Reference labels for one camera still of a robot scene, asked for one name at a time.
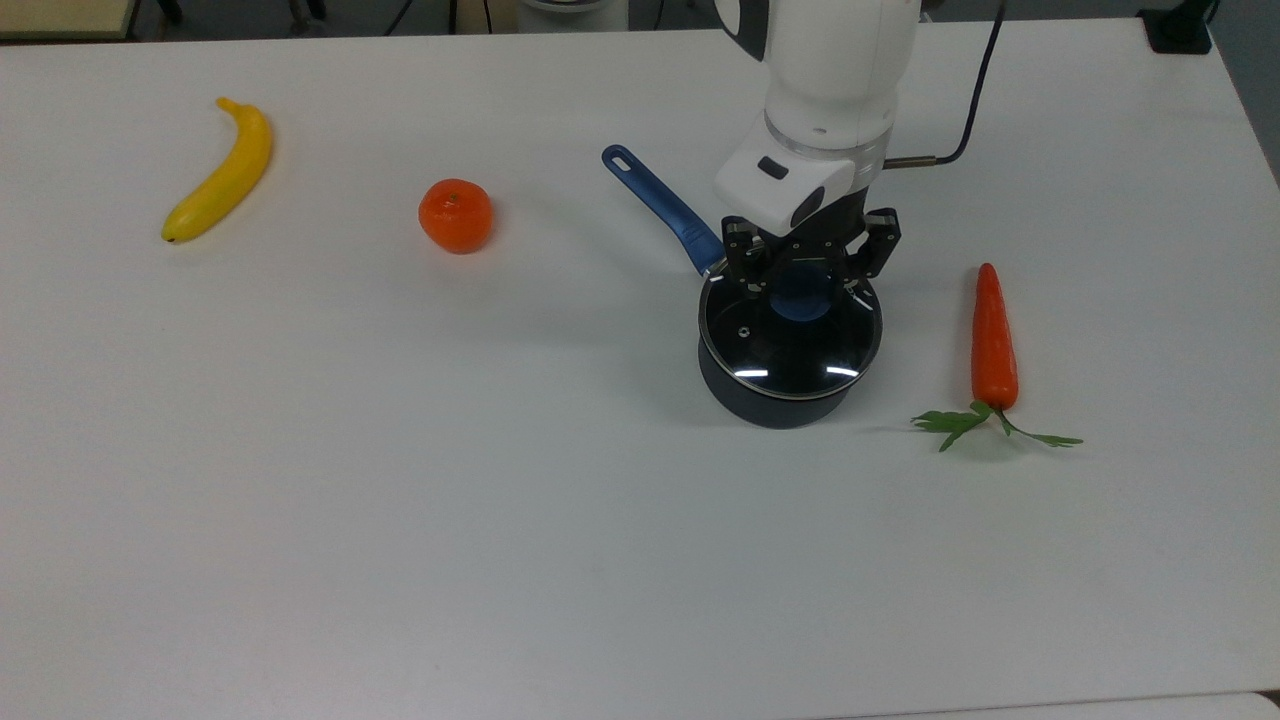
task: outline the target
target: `blue handle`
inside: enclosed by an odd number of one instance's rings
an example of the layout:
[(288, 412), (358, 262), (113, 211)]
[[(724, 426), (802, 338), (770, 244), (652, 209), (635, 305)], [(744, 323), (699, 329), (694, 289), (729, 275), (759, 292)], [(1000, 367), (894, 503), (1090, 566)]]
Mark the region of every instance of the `blue handle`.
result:
[(662, 222), (667, 223), (699, 273), (707, 274), (712, 265), (724, 258), (724, 246), (701, 218), (694, 213), (658, 176), (644, 167), (630, 150), (611, 145), (600, 155), (604, 167), (631, 188)]

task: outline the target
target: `cable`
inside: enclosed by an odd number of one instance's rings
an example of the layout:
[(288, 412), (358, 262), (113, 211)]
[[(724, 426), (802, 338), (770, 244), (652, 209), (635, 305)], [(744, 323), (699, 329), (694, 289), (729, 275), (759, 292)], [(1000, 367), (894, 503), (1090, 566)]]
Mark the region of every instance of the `cable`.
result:
[(412, 5), (412, 4), (413, 4), (413, 0), (404, 0), (404, 5), (401, 8), (399, 13), (396, 13), (396, 19), (392, 20), (392, 26), (389, 28), (387, 28), (387, 32), (383, 33), (383, 37), (387, 37), (390, 33), (396, 32), (396, 26), (399, 24), (401, 18), (404, 17), (404, 13), (408, 12), (408, 6)]
[(897, 168), (932, 168), (933, 165), (946, 165), (955, 163), (969, 146), (969, 136), (973, 133), (973, 122), (978, 117), (978, 100), (982, 99), (982, 86), (987, 82), (987, 68), (991, 65), (991, 55), (996, 51), (996, 40), (1000, 37), (1000, 26), (1005, 24), (1005, 0), (1000, 0), (1000, 9), (996, 10), (996, 22), (991, 26), (991, 37), (987, 38), (987, 50), (982, 54), (982, 65), (978, 68), (978, 81), (973, 85), (973, 99), (969, 101), (969, 118), (964, 123), (964, 135), (960, 136), (960, 145), (955, 152), (945, 158), (933, 155), (918, 155), (913, 158), (890, 158), (884, 160), (884, 169)]

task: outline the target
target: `carrot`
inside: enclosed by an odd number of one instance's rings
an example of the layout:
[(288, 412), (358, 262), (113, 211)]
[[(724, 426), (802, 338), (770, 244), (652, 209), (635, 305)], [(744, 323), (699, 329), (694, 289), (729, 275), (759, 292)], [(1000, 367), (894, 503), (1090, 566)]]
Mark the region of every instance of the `carrot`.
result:
[(970, 384), (974, 401), (970, 413), (943, 413), (931, 410), (911, 420), (915, 427), (931, 433), (947, 433), (938, 452), (951, 447), (960, 436), (977, 428), (995, 415), (1006, 436), (1019, 433), (1043, 442), (1050, 447), (1071, 447), (1082, 439), (1033, 434), (1009, 421), (1005, 411), (1018, 402), (1018, 359), (1009, 331), (1005, 296), (1000, 291), (1000, 277), (991, 263), (978, 269), (978, 300), (973, 309), (973, 350), (969, 356)]
[(1009, 332), (1005, 296), (991, 263), (978, 268), (978, 301), (973, 307), (973, 396), (993, 410), (1009, 410), (1018, 402), (1018, 359)]

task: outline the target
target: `yellow banana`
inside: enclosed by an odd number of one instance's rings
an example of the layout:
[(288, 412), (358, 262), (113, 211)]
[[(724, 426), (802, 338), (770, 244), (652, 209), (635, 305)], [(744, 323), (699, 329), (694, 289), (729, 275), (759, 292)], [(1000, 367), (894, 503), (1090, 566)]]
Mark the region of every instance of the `yellow banana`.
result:
[(253, 190), (271, 158), (271, 124), (261, 110), (225, 97), (218, 99), (218, 106), (236, 119), (236, 145), (223, 164), (169, 213), (160, 231), (169, 242), (186, 242), (214, 227)]

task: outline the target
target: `pot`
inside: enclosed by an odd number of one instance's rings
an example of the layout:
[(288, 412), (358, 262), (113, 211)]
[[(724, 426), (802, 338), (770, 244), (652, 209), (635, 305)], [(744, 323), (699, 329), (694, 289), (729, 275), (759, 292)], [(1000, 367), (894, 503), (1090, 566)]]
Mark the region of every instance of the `pot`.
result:
[(820, 263), (796, 261), (768, 292), (728, 274), (719, 236), (621, 145), (604, 164), (676, 233), (703, 275), (698, 365), (712, 395), (765, 428), (822, 419), (861, 378), (879, 347), (881, 307), (865, 278), (846, 286)]

